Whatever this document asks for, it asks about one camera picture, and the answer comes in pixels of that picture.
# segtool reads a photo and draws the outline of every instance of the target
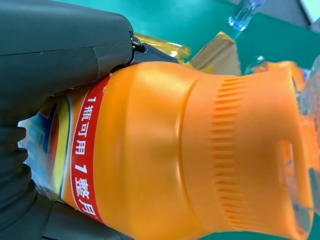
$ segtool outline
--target red label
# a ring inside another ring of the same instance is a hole
[[[91,88],[76,123],[70,161],[72,195],[79,211],[103,223],[94,192],[94,147],[101,101],[110,76]]]

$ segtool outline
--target transparent plastic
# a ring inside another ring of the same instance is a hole
[[[317,152],[320,153],[320,55],[313,63],[307,82],[299,95],[300,111],[303,116],[312,116],[316,134]],[[310,165],[309,177],[313,199],[313,210],[320,215],[320,155],[315,164]]]
[[[243,31],[265,2],[266,0],[241,0],[236,10],[229,17],[229,24],[237,31]]]

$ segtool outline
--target bottle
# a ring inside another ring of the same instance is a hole
[[[139,240],[252,231],[305,240],[315,131],[288,67],[211,75],[143,62],[21,121],[38,190]]]
[[[265,2],[266,0],[241,0],[236,10],[229,17],[229,24],[242,32]]]

